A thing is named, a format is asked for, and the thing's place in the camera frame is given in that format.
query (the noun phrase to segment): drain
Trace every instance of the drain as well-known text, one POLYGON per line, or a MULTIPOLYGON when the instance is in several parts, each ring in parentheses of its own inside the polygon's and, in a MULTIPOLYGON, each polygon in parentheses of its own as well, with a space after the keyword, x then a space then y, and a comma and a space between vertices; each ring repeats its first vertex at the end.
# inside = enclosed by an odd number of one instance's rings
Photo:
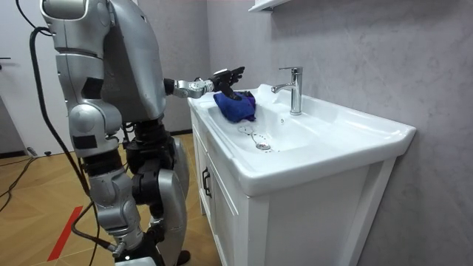
POLYGON ((267 143, 258 143, 258 144, 256 145, 256 147, 257 147, 258 149, 262 150, 262 151, 266 151, 266 150, 268 150, 268 149, 271 149, 271 146, 269 146, 269 144, 267 144, 267 143))

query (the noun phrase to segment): red tape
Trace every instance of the red tape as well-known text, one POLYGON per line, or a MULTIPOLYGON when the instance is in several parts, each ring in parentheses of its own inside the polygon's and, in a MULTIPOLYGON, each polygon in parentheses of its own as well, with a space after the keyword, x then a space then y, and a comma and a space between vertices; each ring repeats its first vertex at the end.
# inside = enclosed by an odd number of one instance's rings
POLYGON ((58 238, 58 241, 56 242, 56 245, 51 251, 50 257, 47 258, 47 261, 52 261, 55 259, 58 259, 59 256, 61 255, 61 252, 66 245, 67 239, 69 238, 69 235, 71 234, 72 230, 72 223, 74 220, 79 217, 79 214, 81 214, 83 206, 78 206, 74 208, 74 211, 72 211, 71 216, 69 217, 69 220, 67 221, 66 226, 64 226, 64 229, 62 230, 61 235, 58 238))

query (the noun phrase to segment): faucet spout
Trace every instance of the faucet spout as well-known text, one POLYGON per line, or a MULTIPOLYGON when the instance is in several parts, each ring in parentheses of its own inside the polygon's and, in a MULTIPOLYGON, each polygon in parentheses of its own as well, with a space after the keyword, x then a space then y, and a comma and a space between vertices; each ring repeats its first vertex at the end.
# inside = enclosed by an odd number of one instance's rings
POLYGON ((271 87, 271 92, 272 93, 278 93, 282 89, 295 89, 295 88, 296 88, 296 83, 291 82, 291 83, 287 83, 287 84, 280 84, 280 85, 272 86, 271 87))

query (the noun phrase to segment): white shelf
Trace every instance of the white shelf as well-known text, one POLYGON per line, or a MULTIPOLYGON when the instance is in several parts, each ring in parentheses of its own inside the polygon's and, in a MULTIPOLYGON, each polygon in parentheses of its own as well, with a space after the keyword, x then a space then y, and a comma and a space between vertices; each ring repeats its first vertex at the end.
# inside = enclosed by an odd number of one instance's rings
POLYGON ((290 0, 256 0, 254 6, 250 8, 249 12, 259 11, 273 11, 273 7, 279 4, 284 4, 290 0))

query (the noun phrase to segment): blue cloth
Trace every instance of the blue cloth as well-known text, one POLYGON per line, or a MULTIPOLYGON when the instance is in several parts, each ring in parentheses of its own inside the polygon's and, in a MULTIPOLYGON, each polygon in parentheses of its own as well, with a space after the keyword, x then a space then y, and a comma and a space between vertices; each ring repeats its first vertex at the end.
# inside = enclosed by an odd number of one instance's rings
POLYGON ((251 92, 236 93, 242 100, 232 100, 222 93, 214 95, 215 103, 217 103, 223 116, 233 123, 238 123, 243 119, 255 121, 256 101, 254 96, 251 92))

